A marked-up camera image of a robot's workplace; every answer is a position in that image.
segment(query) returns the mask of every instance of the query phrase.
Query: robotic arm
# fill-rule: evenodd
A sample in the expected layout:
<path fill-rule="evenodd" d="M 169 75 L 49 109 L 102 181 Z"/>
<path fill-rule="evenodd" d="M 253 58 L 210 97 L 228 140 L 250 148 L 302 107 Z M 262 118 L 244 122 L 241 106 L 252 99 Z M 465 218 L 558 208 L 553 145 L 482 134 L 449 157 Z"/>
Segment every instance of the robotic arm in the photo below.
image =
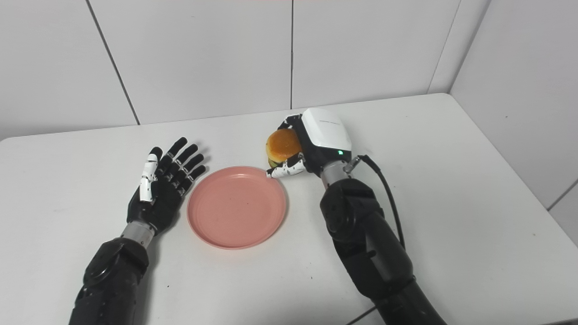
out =
<path fill-rule="evenodd" d="M 416 282 L 403 237 L 398 240 L 385 221 L 373 190 L 353 178 L 351 172 L 361 160 L 383 176 L 369 157 L 352 159 L 351 140 L 338 116 L 310 108 L 288 116 L 279 128 L 293 128 L 303 152 L 267 170 L 267 176 L 307 170 L 321 178 L 326 189 L 321 213 L 358 291 L 374 302 L 388 325 L 445 325 Z M 385 178 L 382 181 L 393 203 Z M 392 208 L 397 215 L 394 204 Z"/>
<path fill-rule="evenodd" d="M 150 152 L 140 186 L 128 204 L 127 226 L 120 235 L 102 244 L 84 273 L 83 287 L 76 297 L 70 325 L 132 325 L 136 289 L 149 266 L 146 248 L 173 222 L 183 195 L 205 166 L 203 159 L 180 138 L 161 159 L 162 150 Z"/>

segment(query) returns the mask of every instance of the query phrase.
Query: hamburger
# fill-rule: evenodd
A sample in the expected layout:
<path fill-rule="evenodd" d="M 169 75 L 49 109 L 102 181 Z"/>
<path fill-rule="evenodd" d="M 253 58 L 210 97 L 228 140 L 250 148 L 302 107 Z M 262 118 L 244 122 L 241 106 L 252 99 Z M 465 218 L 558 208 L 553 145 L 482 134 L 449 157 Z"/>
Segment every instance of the hamburger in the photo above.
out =
<path fill-rule="evenodd" d="M 269 166 L 279 166 L 289 157 L 301 152 L 301 145 L 297 133 L 291 128 L 284 128 L 273 132 L 265 144 Z"/>

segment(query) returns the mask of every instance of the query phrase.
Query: black cable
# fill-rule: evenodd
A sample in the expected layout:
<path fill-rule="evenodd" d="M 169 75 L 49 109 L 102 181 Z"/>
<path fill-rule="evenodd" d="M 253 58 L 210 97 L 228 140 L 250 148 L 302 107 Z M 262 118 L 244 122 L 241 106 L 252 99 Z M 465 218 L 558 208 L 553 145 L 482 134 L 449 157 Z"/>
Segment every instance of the black cable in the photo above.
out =
<path fill-rule="evenodd" d="M 359 156 L 359 158 L 368 166 L 370 166 L 371 169 L 373 169 L 373 171 L 379 176 L 379 179 L 383 183 L 383 187 L 386 188 L 387 198 L 390 200 L 391 210 L 394 213 L 395 227 L 398 230 L 399 243 L 401 244 L 403 249 L 405 249 L 405 240 L 403 238 L 403 231 L 401 230 L 401 221 L 399 220 L 397 206 L 395 205 L 394 196 L 393 194 L 391 194 L 391 189 L 390 186 L 387 184 L 386 178 L 381 173 L 381 169 L 379 169 L 379 166 L 377 166 L 377 164 L 373 160 L 371 160 L 371 158 L 369 158 L 368 155 L 364 154 L 363 156 Z"/>
<path fill-rule="evenodd" d="M 349 323 L 345 324 L 345 325 L 352 325 L 358 321 L 360 321 L 363 317 L 369 315 L 372 311 L 374 311 L 375 309 L 377 309 L 377 306 L 373 306 L 371 308 L 369 308 L 368 311 L 364 312 L 363 314 L 357 316 L 356 318 L 354 318 L 352 321 L 350 321 Z"/>
<path fill-rule="evenodd" d="M 376 304 L 375 306 L 369 308 L 366 312 L 364 312 L 363 314 L 355 317 L 352 321 L 350 321 L 349 323 L 345 324 L 345 325 L 352 325 L 358 321 L 360 321 L 363 317 L 369 315 L 372 311 L 374 311 L 375 309 L 383 306 L 383 305 L 387 305 L 388 301 L 386 299 L 382 300 L 381 302 L 379 302 L 378 304 Z"/>

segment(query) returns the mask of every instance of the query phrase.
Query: pink plate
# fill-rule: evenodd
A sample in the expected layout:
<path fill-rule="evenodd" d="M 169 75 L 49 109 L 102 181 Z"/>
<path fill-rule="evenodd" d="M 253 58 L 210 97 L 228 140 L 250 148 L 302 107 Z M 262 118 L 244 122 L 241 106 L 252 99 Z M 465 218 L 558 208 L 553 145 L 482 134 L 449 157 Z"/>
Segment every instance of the pink plate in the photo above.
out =
<path fill-rule="evenodd" d="M 229 167 L 207 176 L 191 194 L 188 222 L 203 241 L 224 249 L 255 246 L 285 216 L 279 182 L 254 167 Z"/>

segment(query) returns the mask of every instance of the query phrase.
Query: white tile wall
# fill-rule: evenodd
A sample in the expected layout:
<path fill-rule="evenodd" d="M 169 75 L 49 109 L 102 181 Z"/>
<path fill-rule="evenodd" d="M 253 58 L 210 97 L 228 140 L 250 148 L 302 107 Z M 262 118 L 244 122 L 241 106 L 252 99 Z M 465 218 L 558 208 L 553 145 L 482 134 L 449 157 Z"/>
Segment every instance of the white tile wall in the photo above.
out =
<path fill-rule="evenodd" d="M 449 93 L 490 0 L 460 1 L 428 94 Z"/>
<path fill-rule="evenodd" d="M 135 124 L 88 7 L 0 2 L 0 140 Z"/>
<path fill-rule="evenodd" d="M 293 107 L 425 94 L 459 2 L 295 1 Z"/>
<path fill-rule="evenodd" d="M 291 1 L 92 5 L 141 123 L 289 108 Z"/>
<path fill-rule="evenodd" d="M 492 1 L 451 89 L 546 207 L 578 178 L 577 12 Z"/>
<path fill-rule="evenodd" d="M 575 186 L 558 202 L 550 214 L 564 229 L 568 237 L 578 245 L 578 186 Z"/>

